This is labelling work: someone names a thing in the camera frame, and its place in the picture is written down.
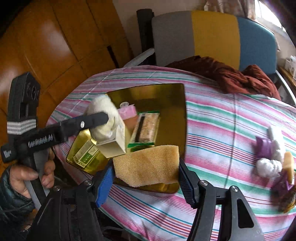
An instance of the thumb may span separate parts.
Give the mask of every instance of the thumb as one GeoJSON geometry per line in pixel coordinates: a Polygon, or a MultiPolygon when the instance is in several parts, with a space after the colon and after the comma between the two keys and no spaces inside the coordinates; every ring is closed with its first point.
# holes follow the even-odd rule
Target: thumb
{"type": "Polygon", "coordinates": [[[16,180],[32,181],[38,178],[38,173],[26,166],[12,166],[10,176],[16,180]]]}

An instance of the window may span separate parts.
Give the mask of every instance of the window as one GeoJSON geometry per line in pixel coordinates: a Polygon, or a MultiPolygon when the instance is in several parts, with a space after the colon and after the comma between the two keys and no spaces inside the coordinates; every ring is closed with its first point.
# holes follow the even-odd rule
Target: window
{"type": "Polygon", "coordinates": [[[286,32],[285,28],[281,25],[274,13],[259,0],[255,0],[255,14],[256,18],[264,18],[286,32]]]}

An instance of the yellow sponge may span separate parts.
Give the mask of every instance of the yellow sponge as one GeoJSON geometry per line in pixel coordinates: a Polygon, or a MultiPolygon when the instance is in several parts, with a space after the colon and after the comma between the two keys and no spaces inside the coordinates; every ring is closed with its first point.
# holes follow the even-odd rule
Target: yellow sponge
{"type": "Polygon", "coordinates": [[[114,157],[115,175],[131,187],[177,183],[179,148],[163,145],[114,157]]]}
{"type": "Polygon", "coordinates": [[[283,171],[287,172],[287,180],[292,184],[294,176],[294,158],[291,152],[287,151],[284,155],[283,171]]]}

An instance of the chair backrest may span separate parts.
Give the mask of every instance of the chair backrest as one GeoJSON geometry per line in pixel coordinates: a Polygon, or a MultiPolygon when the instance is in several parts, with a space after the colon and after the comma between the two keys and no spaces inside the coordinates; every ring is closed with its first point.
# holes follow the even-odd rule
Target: chair backrest
{"type": "Polygon", "coordinates": [[[249,19],[219,12],[172,12],[154,17],[152,30],[158,66],[200,55],[239,70],[256,64],[266,74],[275,73],[274,34],[249,19]]]}

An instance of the finger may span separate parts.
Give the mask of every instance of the finger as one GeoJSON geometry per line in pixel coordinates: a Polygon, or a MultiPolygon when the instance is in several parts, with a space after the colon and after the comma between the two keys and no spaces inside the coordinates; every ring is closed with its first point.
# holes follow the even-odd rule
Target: finger
{"type": "Polygon", "coordinates": [[[46,188],[52,188],[54,186],[54,180],[46,185],[46,188]]]}
{"type": "Polygon", "coordinates": [[[54,159],[54,152],[52,151],[52,149],[50,148],[49,149],[49,157],[48,157],[49,160],[53,160],[54,159]]]}
{"type": "Polygon", "coordinates": [[[10,177],[18,181],[32,181],[38,178],[38,173],[29,167],[15,165],[10,169],[10,177]]]}
{"type": "Polygon", "coordinates": [[[52,173],[55,170],[55,163],[53,160],[48,160],[45,164],[44,164],[44,173],[46,175],[49,175],[50,173],[52,173]]]}
{"type": "Polygon", "coordinates": [[[42,185],[45,187],[47,186],[51,181],[54,181],[54,174],[53,172],[49,175],[43,175],[41,182],[42,185]]]}

